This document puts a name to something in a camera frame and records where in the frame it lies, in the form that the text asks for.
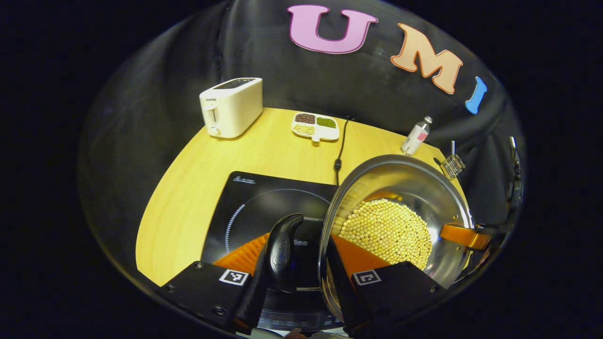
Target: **black fabric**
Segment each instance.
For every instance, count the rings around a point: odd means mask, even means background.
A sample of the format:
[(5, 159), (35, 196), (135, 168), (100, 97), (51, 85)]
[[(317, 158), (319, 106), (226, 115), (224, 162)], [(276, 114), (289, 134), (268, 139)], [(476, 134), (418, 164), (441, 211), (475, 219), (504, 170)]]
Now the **black fabric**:
[(101, 247), (127, 276), (136, 268), (138, 226), (155, 187), (203, 126), (198, 95), (219, 82), (216, 38), (227, 2), (144, 46), (111, 77), (83, 127), (78, 184)]
[[(308, 0), (305, 4), (317, 4)], [(169, 165), (203, 126), (198, 95), (235, 77), (264, 79), (264, 106), (322, 113), (407, 135), (425, 115), (434, 119), (427, 143), (457, 153), (467, 164), (459, 177), (475, 221), (505, 216), (511, 178), (508, 137), (525, 143), (503, 87), (466, 47), (414, 14), (384, 2), (320, 1), (330, 8), (319, 34), (340, 39), (342, 9), (376, 16), (364, 46), (350, 54), (309, 51), (289, 38), (293, 1), (225, 1), (172, 27), (125, 62), (99, 94), (82, 132), (80, 195), (101, 246), (141, 286), (154, 284), (136, 269), (140, 219)], [(397, 23), (427, 35), (436, 52), (448, 49), (464, 65), (453, 95), (420, 71), (390, 62), (404, 33)], [(488, 86), (479, 113), (465, 107), (475, 77)]]

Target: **letter m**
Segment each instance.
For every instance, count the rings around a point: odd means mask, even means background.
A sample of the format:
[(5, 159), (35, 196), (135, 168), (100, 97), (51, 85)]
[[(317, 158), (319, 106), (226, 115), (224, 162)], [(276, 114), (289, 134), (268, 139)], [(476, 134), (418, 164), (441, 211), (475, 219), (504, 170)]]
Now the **letter m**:
[(422, 76), (426, 78), (440, 70), (432, 78), (434, 84), (444, 92), (453, 94), (456, 76), (463, 61), (447, 49), (436, 54), (425, 34), (405, 24), (398, 24), (398, 26), (405, 33), (404, 44), (400, 54), (391, 57), (391, 62), (402, 69), (416, 72), (415, 60), (418, 56)]

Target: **screw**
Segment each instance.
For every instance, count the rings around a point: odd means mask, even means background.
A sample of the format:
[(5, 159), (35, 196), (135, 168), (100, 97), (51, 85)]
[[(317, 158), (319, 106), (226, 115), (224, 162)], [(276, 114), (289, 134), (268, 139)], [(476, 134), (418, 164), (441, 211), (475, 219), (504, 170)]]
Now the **screw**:
[(215, 314), (218, 314), (220, 317), (222, 317), (224, 314), (226, 314), (226, 310), (223, 309), (222, 307), (214, 307), (213, 312)]

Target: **white toaster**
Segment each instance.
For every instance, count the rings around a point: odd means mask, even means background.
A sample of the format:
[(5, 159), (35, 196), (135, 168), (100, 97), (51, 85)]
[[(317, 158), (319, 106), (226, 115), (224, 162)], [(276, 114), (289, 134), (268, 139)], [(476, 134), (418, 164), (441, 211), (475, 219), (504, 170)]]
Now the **white toaster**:
[(199, 94), (207, 132), (236, 138), (262, 113), (262, 79), (236, 78)]

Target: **black power cord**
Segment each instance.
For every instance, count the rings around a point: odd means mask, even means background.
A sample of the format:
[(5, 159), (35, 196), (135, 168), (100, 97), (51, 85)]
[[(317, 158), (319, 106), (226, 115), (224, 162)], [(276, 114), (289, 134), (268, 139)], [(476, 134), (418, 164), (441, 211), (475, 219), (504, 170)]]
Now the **black power cord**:
[(350, 116), (348, 115), (346, 118), (346, 123), (343, 126), (343, 140), (341, 141), (341, 149), (339, 150), (339, 156), (337, 157), (337, 159), (335, 159), (335, 165), (333, 166), (333, 168), (335, 169), (335, 182), (337, 183), (337, 186), (339, 186), (339, 170), (341, 169), (341, 153), (343, 152), (343, 145), (346, 143), (347, 123), (350, 122), (350, 120), (354, 121), (354, 118), (350, 119)]

